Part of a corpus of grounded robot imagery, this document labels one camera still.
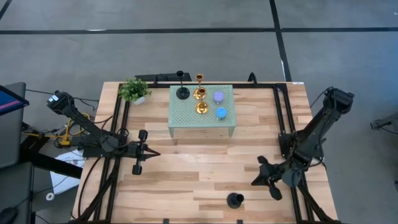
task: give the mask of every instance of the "small cup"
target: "small cup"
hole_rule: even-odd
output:
[[[224,100],[224,93],[222,91],[215,91],[213,99],[216,104],[222,103]]]
[[[216,110],[216,117],[218,120],[224,120],[226,117],[226,109],[225,108],[217,108]]]

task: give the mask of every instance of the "white plant pot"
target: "white plant pot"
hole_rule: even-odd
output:
[[[134,101],[135,105],[140,105],[141,103],[145,102],[145,97],[140,97],[138,100]]]

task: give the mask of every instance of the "white paper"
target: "white paper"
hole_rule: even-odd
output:
[[[78,167],[83,167],[83,165],[85,164],[85,161],[82,160],[82,159],[84,159],[82,157],[82,155],[83,155],[83,151],[80,152],[79,150],[76,149],[72,152],[67,152],[67,153],[61,154],[61,155],[57,156],[55,159],[65,161],[69,164],[72,164],[72,165],[75,165]],[[54,194],[60,194],[66,190],[71,189],[72,187],[79,185],[79,183],[80,183],[80,179],[76,179],[73,177],[66,178],[65,175],[57,174],[52,171],[50,172],[50,175],[51,175],[51,181],[52,181],[52,187],[54,190]]]

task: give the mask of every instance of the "green perforated platform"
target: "green perforated platform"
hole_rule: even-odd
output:
[[[198,85],[188,85],[185,87],[190,91],[190,96],[186,100],[180,100],[176,96],[175,92],[180,86],[170,87],[170,135],[174,136],[174,128],[229,128],[229,136],[231,137],[236,127],[232,85],[202,85],[207,91],[207,96],[203,101],[209,105],[209,111],[205,114],[198,114],[195,111],[195,105],[199,101],[193,97],[193,92],[198,88]],[[224,93],[224,101],[218,105],[213,100],[215,91],[222,91]],[[216,109],[219,107],[224,107],[227,110],[224,120],[218,120],[216,117]]]

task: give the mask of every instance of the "green plant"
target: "green plant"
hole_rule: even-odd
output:
[[[126,101],[136,101],[142,96],[150,95],[148,84],[140,79],[127,79],[119,90],[119,95]]]

